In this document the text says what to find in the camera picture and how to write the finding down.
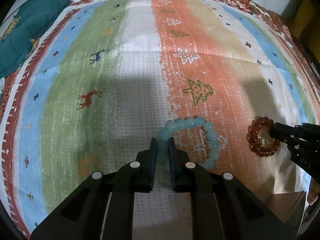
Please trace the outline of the person's right hand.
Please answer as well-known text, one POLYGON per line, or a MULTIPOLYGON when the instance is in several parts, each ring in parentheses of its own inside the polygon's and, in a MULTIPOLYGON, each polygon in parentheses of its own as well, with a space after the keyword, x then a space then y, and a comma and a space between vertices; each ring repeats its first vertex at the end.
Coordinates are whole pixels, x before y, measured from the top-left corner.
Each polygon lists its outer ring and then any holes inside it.
POLYGON ((318 194, 320 193, 320 185, 313 178, 310 181, 307 202, 309 205, 313 205, 317 199, 318 194))

